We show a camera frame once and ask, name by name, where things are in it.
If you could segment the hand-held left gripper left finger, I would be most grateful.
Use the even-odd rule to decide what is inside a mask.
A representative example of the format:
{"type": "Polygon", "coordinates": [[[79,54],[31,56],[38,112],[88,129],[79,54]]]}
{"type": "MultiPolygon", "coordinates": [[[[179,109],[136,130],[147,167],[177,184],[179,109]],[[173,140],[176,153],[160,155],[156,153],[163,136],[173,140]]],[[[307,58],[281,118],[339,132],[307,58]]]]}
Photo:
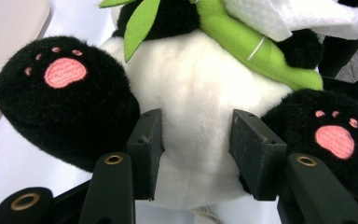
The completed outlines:
{"type": "Polygon", "coordinates": [[[145,112],[138,119],[127,142],[134,173],[136,200],[153,200],[161,154],[161,110],[145,112]]]}

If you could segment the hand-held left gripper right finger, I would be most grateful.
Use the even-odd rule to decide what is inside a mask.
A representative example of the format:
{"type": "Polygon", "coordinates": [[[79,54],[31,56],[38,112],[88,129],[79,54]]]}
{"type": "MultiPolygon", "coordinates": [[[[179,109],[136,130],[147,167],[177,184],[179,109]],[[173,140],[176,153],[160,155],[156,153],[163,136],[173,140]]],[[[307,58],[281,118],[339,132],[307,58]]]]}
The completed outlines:
{"type": "Polygon", "coordinates": [[[283,140],[258,116],[234,109],[229,154],[251,195],[258,201],[274,201],[286,154],[283,140]]]}

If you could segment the white wet wipe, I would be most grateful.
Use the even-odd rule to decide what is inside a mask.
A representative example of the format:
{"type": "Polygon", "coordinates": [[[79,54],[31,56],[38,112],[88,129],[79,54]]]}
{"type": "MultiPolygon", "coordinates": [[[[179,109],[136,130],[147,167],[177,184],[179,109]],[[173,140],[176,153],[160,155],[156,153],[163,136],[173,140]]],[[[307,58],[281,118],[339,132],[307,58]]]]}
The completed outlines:
{"type": "Polygon", "coordinates": [[[358,7],[337,0],[223,0],[229,15],[281,42],[293,31],[358,39],[358,7]]]}

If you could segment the panda plush toy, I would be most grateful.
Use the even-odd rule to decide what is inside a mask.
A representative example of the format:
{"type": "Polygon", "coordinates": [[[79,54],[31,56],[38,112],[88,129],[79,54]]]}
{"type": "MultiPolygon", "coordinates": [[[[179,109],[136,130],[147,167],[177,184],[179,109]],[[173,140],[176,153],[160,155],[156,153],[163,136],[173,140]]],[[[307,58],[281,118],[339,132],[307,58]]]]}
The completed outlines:
{"type": "Polygon", "coordinates": [[[144,112],[160,109],[154,205],[193,212],[200,224],[275,224],[250,201],[229,154],[239,109],[358,193],[358,82],[323,81],[329,35],[303,29],[274,41],[229,15],[223,0],[103,5],[120,12],[101,46],[43,38],[0,71],[0,110],[32,144],[91,171],[124,147],[144,112]]]}

